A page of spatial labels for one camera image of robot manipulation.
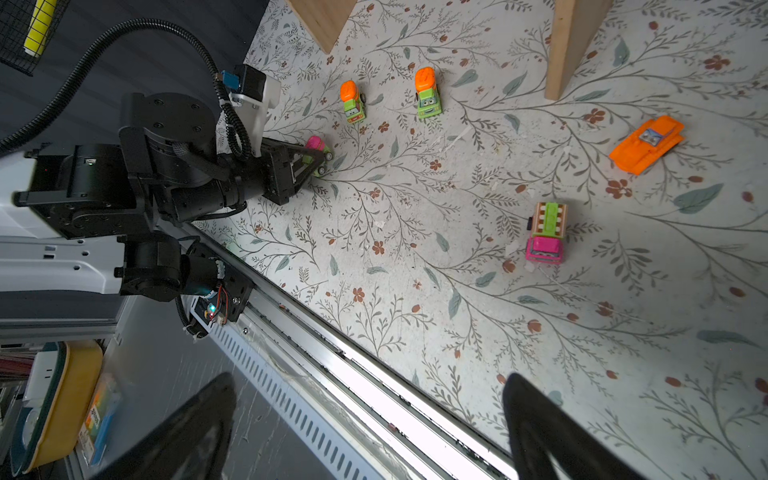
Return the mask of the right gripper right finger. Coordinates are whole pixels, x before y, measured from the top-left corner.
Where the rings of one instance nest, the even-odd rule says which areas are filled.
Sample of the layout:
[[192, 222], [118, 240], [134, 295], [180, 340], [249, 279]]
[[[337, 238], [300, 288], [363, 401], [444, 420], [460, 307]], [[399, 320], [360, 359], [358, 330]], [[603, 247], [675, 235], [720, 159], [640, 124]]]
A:
[[554, 463], [571, 479], [642, 477], [522, 375], [507, 378], [502, 404], [519, 478], [556, 479]]

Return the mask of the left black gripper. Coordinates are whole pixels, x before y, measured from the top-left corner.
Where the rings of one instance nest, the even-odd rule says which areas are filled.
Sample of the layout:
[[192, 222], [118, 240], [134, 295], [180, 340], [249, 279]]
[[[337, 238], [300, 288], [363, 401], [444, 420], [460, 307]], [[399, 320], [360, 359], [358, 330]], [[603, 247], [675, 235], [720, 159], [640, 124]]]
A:
[[312, 178], [326, 174], [326, 165], [313, 166], [311, 164], [314, 161], [323, 163], [334, 158], [333, 151], [325, 141], [308, 141], [304, 145], [297, 145], [263, 139], [260, 151], [266, 168], [263, 196], [280, 206], [287, 204]]

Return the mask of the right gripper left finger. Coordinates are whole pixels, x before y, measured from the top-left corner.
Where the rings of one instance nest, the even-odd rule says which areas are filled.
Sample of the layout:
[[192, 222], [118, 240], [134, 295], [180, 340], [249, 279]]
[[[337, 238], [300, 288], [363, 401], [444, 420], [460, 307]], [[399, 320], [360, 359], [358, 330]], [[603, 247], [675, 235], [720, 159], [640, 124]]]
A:
[[231, 441], [237, 395], [224, 372], [103, 468], [97, 479], [219, 479]]

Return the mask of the orange green mixer truck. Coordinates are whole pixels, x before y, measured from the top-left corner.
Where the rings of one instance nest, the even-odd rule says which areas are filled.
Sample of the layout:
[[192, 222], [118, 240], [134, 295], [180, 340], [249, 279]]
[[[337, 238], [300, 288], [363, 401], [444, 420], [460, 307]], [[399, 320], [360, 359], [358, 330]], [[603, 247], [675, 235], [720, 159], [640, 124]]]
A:
[[345, 118], [349, 124], [356, 124], [366, 118], [364, 95], [353, 80], [346, 81], [341, 85], [340, 99], [343, 103]]
[[416, 89], [417, 118], [426, 120], [442, 113], [436, 74], [432, 67], [419, 69], [414, 76]]

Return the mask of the pink green toy truck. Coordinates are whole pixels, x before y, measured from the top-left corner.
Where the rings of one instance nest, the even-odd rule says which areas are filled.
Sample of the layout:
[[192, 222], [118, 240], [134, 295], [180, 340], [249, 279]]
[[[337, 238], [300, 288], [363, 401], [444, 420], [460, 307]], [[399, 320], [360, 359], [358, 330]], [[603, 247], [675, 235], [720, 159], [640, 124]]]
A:
[[528, 219], [530, 236], [525, 257], [530, 262], [560, 265], [564, 260], [568, 206], [556, 202], [539, 202]]

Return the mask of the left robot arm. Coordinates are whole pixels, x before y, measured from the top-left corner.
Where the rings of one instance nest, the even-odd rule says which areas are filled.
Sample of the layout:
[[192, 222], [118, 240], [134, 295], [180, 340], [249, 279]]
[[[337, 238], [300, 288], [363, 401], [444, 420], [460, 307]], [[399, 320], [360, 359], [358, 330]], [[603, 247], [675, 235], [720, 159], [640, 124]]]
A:
[[[115, 144], [32, 148], [63, 113], [100, 57], [119, 39], [161, 31], [189, 43], [205, 63], [220, 113], [178, 93], [132, 93], [121, 103]], [[1, 289], [210, 299], [238, 293], [225, 262], [184, 247], [159, 223], [227, 218], [255, 197], [287, 203], [331, 150], [269, 139], [266, 114], [279, 83], [245, 64], [218, 69], [203, 43], [161, 19], [121, 22], [86, 50], [51, 102], [1, 142]]]

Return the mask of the wooden two-tier shelf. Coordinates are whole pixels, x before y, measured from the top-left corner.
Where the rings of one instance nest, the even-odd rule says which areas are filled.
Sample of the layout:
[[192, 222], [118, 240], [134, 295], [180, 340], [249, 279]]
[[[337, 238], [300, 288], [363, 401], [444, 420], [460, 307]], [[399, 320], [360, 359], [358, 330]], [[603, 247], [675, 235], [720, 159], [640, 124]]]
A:
[[[287, 5], [321, 51], [329, 54], [355, 3], [353, 1], [295, 0]], [[544, 96], [562, 97], [593, 38], [611, 10], [611, 0], [556, 0], [550, 34]]]

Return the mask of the yellow storage bin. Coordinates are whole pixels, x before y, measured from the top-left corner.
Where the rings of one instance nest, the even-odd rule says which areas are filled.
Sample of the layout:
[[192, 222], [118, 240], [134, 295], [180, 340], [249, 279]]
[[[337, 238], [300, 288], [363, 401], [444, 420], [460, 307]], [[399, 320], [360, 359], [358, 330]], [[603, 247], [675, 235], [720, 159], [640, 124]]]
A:
[[14, 427], [10, 468], [15, 477], [75, 449], [103, 361], [94, 340], [49, 342], [39, 356], [47, 387], [41, 401], [22, 407]]

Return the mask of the white vented cover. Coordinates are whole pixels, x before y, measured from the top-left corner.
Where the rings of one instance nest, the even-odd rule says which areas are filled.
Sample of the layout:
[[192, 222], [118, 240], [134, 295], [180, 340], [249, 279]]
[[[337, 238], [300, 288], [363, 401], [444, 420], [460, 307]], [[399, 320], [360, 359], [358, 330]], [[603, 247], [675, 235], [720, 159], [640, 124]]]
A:
[[319, 461], [322, 470], [335, 479], [382, 477], [361, 452], [290, 384], [298, 377], [279, 371], [265, 354], [240, 335], [236, 326], [212, 324], [209, 337], [299, 437]]

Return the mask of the orange toy car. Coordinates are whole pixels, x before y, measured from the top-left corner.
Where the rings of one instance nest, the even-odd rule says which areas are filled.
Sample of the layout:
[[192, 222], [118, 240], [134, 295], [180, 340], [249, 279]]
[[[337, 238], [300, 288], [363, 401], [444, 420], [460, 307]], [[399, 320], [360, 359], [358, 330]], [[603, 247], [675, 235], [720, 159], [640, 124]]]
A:
[[622, 171], [640, 175], [684, 140], [684, 124], [670, 116], [646, 121], [621, 141], [609, 158]]

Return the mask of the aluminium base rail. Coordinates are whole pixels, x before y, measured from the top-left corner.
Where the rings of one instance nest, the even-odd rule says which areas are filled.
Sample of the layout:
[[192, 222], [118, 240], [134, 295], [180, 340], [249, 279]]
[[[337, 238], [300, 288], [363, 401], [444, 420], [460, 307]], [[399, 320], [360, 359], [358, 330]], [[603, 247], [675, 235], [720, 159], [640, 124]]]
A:
[[382, 479], [514, 479], [511, 459], [417, 386], [251, 270], [193, 226], [191, 236], [245, 278], [236, 326], [290, 384], [382, 475]]

